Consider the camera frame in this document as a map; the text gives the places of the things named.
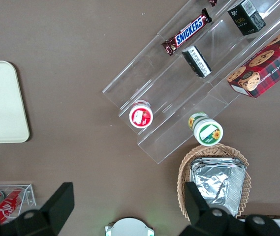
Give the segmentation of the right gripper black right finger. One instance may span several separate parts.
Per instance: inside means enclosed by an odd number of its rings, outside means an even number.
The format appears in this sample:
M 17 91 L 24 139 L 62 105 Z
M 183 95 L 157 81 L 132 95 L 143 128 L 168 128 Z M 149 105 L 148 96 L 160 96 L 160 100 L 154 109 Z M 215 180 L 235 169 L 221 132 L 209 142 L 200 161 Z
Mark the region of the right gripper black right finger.
M 185 206 L 190 219 L 183 236 L 280 236 L 280 227 L 265 215 L 240 221 L 223 209 L 209 207 L 194 182 L 185 183 Z

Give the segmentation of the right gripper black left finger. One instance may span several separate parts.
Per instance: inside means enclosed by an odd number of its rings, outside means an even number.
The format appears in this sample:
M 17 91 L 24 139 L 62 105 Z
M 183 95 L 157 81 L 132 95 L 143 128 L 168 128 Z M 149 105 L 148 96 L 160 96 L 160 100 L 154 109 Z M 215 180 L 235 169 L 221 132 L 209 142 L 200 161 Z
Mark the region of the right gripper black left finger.
M 72 182 L 64 182 L 41 209 L 31 209 L 0 224 L 0 236 L 57 236 L 74 209 Z

